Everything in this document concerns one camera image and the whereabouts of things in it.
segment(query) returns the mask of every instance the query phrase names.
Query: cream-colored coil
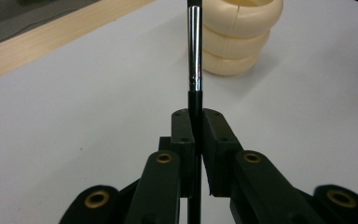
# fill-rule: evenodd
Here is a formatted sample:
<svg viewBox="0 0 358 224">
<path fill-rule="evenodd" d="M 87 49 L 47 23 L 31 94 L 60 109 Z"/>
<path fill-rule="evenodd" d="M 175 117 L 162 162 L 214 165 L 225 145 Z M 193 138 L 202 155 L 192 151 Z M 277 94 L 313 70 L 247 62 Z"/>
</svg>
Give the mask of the cream-colored coil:
<svg viewBox="0 0 358 224">
<path fill-rule="evenodd" d="M 204 0 L 203 68 L 221 76 L 246 73 L 257 62 L 282 0 Z"/>
</svg>

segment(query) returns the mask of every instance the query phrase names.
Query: screw hole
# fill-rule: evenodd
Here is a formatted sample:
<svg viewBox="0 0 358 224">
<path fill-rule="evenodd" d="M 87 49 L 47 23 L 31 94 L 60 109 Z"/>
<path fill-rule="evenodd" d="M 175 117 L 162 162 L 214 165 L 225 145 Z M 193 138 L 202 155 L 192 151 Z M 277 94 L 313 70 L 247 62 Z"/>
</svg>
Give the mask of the screw hole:
<svg viewBox="0 0 358 224">
<path fill-rule="evenodd" d="M 246 153 L 246 154 L 244 154 L 243 159 L 248 161 L 248 162 L 252 162 L 252 163 L 261 162 L 260 156 L 258 156 L 257 154 L 254 154 L 254 153 Z"/>
<path fill-rule="evenodd" d="M 168 163 L 172 161 L 172 156 L 168 153 L 159 154 L 156 158 L 159 163 Z"/>
<path fill-rule="evenodd" d="M 338 189 L 328 190 L 327 198 L 331 202 L 333 202 L 341 207 L 354 208 L 357 206 L 356 200 L 354 200 L 350 194 L 348 194 L 342 190 L 338 190 Z"/>
<path fill-rule="evenodd" d="M 88 208 L 99 208 L 104 206 L 109 201 L 109 193 L 105 190 L 97 190 L 92 192 L 84 204 Z"/>
</svg>

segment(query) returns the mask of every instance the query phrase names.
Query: wooden edge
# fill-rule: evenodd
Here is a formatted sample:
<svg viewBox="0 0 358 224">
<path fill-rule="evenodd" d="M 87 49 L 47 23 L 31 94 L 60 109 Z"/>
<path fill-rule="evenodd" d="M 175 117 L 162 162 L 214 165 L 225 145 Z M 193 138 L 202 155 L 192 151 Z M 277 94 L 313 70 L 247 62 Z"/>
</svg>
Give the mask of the wooden edge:
<svg viewBox="0 0 358 224">
<path fill-rule="evenodd" d="M 0 43 L 0 76 L 153 1 L 101 0 L 10 38 Z"/>
</svg>

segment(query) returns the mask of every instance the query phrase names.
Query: white table surface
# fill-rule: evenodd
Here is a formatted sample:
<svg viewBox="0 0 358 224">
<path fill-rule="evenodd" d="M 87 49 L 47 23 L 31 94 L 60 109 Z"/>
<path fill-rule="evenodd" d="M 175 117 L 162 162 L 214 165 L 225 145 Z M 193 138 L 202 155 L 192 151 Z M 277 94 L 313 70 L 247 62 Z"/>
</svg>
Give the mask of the white table surface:
<svg viewBox="0 0 358 224">
<path fill-rule="evenodd" d="M 158 0 L 0 77 L 0 224 L 58 223 L 140 177 L 186 107 L 186 41 L 186 1 Z M 204 107 L 295 187 L 358 193 L 358 3 L 285 1 L 249 76 L 204 74 Z M 204 175 L 203 223 L 234 223 L 228 203 Z"/>
</svg>

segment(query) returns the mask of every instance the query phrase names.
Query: silver ferrule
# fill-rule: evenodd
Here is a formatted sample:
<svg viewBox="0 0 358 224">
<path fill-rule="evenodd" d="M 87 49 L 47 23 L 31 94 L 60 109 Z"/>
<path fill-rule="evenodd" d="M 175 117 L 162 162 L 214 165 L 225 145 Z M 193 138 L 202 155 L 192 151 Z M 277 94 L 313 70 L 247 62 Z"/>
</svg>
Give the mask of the silver ferrule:
<svg viewBox="0 0 358 224">
<path fill-rule="evenodd" d="M 201 7 L 187 9 L 188 68 L 190 91 L 202 91 L 202 11 Z"/>
</svg>

